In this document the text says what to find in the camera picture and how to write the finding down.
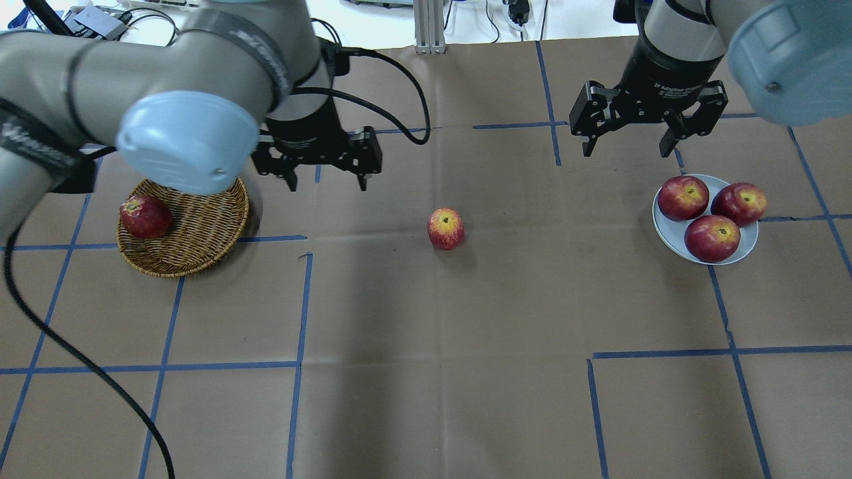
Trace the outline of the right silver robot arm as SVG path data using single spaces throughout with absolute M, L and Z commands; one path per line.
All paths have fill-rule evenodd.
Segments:
M 782 126 L 850 115 L 849 1 L 617 1 L 638 37 L 620 82 L 587 81 L 569 114 L 590 156 L 603 134 L 665 124 L 658 149 L 711 134 L 728 105 L 726 61 L 758 117 Z

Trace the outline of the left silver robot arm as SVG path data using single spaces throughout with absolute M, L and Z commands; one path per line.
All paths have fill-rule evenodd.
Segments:
M 62 183 L 91 191 L 88 144 L 113 146 L 184 193 L 231 187 L 265 124 L 285 154 L 269 168 L 381 171 L 374 131 L 343 131 L 335 71 L 304 1 L 204 1 L 172 45 L 17 30 L 2 34 L 2 239 Z

